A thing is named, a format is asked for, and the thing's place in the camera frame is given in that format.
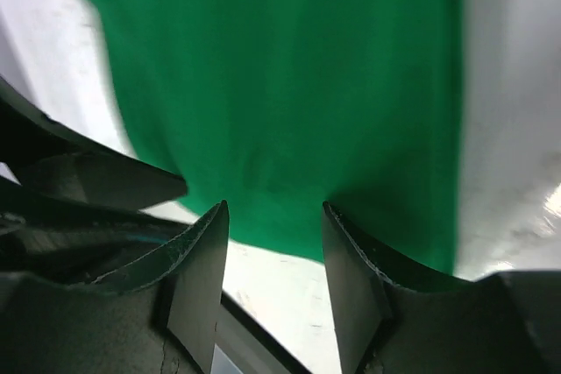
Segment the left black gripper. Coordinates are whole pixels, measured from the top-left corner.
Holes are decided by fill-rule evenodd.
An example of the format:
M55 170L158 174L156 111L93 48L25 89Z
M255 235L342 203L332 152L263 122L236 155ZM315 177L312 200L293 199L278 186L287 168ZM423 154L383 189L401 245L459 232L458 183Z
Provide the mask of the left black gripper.
M181 233L145 208L184 196L186 181L55 122L1 82L1 266L82 281L121 256Z

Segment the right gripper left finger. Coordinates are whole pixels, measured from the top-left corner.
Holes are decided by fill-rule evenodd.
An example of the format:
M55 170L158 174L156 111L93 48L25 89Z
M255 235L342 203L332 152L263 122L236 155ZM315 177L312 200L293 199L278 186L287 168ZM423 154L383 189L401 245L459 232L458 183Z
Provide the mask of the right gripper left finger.
M219 202L88 285L3 272L2 372L210 372L229 221Z

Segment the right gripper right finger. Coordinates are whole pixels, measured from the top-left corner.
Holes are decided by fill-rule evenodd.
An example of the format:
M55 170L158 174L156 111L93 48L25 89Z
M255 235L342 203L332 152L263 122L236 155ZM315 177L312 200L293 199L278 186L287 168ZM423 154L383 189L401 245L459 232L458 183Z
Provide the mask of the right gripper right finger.
M323 254L345 373L557 373L560 274L433 270L323 207Z

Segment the green t shirt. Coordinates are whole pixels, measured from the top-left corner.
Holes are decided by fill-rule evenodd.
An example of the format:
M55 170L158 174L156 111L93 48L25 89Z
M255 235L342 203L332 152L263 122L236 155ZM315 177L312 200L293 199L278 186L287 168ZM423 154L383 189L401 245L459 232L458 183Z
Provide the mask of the green t shirt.
M462 0L89 0L144 161L231 237L313 260L330 202L452 272Z

